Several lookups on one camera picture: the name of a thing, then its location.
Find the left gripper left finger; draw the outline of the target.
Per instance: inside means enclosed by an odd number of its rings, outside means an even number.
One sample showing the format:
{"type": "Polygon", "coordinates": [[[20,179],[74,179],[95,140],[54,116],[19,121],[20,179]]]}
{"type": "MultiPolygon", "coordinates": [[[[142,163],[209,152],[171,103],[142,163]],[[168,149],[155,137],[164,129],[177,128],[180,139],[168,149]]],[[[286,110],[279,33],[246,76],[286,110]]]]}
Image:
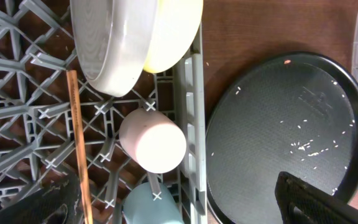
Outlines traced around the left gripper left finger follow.
{"type": "Polygon", "coordinates": [[[0,224],[79,223],[81,189],[75,174],[62,177],[0,211],[0,224]]]}

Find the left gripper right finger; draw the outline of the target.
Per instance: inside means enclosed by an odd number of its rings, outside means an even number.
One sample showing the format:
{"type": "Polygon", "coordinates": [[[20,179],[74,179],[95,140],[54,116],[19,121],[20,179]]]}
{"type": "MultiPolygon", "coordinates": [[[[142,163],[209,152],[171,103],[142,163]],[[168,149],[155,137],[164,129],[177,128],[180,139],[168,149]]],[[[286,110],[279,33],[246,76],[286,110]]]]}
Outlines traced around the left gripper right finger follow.
{"type": "Polygon", "coordinates": [[[358,224],[358,210],[288,172],[280,172],[275,198],[284,224],[358,224]]]}

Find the wooden chopstick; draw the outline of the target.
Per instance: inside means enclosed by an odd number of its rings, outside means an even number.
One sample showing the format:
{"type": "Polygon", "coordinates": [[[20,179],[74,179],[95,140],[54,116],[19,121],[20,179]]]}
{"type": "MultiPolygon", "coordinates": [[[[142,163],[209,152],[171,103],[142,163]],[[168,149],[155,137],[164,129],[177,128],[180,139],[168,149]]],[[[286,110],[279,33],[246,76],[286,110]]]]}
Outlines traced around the wooden chopstick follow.
{"type": "Polygon", "coordinates": [[[81,199],[86,224],[93,224],[93,213],[91,206],[90,184],[86,161],[85,138],[83,134],[83,122],[81,115],[80,94],[78,88],[78,77],[76,70],[67,70],[67,84],[70,96],[71,120],[75,137],[76,160],[78,165],[78,176],[80,180],[81,199]]]}

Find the blue plastic cup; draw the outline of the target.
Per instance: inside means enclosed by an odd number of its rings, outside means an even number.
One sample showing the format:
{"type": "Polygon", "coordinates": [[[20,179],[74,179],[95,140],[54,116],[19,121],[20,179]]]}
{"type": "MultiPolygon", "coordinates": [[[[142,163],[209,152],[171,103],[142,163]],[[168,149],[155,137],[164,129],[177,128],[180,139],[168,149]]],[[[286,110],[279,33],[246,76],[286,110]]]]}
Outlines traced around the blue plastic cup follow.
{"type": "Polygon", "coordinates": [[[170,191],[160,184],[161,199],[153,198],[148,182],[138,185],[126,197],[123,207],[128,224],[184,224],[170,191]]]}

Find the pink plastic cup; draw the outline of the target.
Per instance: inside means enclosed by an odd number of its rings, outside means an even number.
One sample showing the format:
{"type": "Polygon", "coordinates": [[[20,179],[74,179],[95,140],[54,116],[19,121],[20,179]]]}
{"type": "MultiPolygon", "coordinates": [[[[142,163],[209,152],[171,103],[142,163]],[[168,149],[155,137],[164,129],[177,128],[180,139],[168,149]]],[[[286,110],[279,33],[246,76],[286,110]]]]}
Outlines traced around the pink plastic cup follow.
{"type": "Polygon", "coordinates": [[[159,111],[139,108],[119,128],[122,148],[148,172],[163,174],[176,168],[186,152],[183,131],[159,111]]]}

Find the grey round plate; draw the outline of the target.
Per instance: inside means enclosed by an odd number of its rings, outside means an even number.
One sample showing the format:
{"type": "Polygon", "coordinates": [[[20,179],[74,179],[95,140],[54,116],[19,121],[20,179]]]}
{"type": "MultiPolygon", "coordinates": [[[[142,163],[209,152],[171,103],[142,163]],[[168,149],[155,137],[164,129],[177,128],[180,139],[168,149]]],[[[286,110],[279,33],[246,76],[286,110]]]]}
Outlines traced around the grey round plate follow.
{"type": "Polygon", "coordinates": [[[78,60],[89,84],[122,97],[138,81],[152,39],[157,0],[71,0],[78,60]]]}

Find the yellow bowl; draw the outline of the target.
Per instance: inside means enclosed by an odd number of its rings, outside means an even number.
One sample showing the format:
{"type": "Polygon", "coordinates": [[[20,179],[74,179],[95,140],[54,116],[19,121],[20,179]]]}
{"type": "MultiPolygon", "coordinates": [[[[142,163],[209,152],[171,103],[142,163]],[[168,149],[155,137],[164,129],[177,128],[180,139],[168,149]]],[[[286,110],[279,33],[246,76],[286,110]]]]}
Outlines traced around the yellow bowl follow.
{"type": "Polygon", "coordinates": [[[203,0],[158,0],[155,25],[144,70],[160,73],[187,52],[199,29],[203,0]]]}

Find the grey dishwasher rack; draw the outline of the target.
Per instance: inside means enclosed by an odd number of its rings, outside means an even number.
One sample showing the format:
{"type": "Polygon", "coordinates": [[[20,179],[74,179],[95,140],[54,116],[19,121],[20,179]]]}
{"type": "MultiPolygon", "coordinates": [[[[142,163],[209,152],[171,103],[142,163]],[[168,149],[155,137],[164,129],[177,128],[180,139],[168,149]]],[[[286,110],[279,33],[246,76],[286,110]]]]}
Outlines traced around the grey dishwasher rack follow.
{"type": "MultiPolygon", "coordinates": [[[[77,171],[66,69],[79,70],[69,1],[0,1],[0,211],[77,171]]],[[[202,35],[160,73],[144,72],[126,95],[96,91],[78,72],[91,206],[95,223],[123,223],[127,195],[160,182],[185,223],[206,223],[202,35]],[[184,132],[181,164],[150,174],[123,150],[130,112],[157,110],[184,132]]]]}

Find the round black tray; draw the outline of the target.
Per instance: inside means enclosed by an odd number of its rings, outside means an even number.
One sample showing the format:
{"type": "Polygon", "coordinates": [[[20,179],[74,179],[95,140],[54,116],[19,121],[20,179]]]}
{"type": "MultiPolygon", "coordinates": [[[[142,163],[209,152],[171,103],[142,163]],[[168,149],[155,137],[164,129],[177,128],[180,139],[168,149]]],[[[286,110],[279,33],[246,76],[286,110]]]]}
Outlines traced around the round black tray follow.
{"type": "Polygon", "coordinates": [[[358,83],[339,63],[291,52],[247,70],[206,130],[208,207],[220,223],[281,223],[289,172],[343,202],[358,189],[358,83]]]}

